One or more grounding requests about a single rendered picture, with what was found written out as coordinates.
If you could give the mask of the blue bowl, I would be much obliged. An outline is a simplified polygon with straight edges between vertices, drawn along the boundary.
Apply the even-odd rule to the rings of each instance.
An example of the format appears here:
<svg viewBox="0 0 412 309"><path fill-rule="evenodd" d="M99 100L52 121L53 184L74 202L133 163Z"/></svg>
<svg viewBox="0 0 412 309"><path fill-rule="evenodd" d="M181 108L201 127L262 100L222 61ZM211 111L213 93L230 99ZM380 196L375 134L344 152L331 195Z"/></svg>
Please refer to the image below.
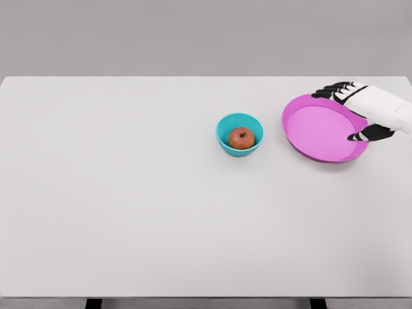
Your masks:
<svg viewBox="0 0 412 309"><path fill-rule="evenodd" d="M264 137L260 121L245 113L224 116L216 126L216 138L221 148L234 157L244 157L255 151Z"/></svg>

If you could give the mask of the pink plate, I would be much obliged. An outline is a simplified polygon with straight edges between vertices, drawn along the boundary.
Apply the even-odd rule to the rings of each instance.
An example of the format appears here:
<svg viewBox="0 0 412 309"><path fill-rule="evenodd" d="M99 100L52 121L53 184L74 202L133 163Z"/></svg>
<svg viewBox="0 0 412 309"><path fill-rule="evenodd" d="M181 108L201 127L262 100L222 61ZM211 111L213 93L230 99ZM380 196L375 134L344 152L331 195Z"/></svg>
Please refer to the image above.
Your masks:
<svg viewBox="0 0 412 309"><path fill-rule="evenodd" d="M362 155L368 142L353 142L348 136L368 122L348 108L325 98L301 95L284 108L281 124L287 140L302 155L318 161L341 163Z"/></svg>

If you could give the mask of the red apple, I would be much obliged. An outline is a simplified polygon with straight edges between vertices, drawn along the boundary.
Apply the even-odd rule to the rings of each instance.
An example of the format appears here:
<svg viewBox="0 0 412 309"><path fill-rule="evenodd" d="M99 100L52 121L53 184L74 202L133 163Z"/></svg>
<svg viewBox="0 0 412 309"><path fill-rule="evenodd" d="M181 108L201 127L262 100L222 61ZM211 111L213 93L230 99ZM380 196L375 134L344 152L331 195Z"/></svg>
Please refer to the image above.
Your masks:
<svg viewBox="0 0 412 309"><path fill-rule="evenodd" d="M233 129L228 137L228 143L231 148L237 150L246 150L254 146L254 133L247 127L237 127Z"/></svg>

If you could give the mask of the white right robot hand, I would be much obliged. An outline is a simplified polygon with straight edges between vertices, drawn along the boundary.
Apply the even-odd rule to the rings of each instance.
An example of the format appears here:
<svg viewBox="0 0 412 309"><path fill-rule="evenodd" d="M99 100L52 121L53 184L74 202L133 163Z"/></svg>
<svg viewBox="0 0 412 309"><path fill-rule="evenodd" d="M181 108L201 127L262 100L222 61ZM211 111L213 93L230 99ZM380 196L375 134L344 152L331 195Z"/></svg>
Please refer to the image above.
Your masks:
<svg viewBox="0 0 412 309"><path fill-rule="evenodd" d="M332 100L370 123L349 135L347 140L351 142L376 142L392 137L397 132L395 111L408 102L376 86L349 81L325 86L311 96Z"/></svg>

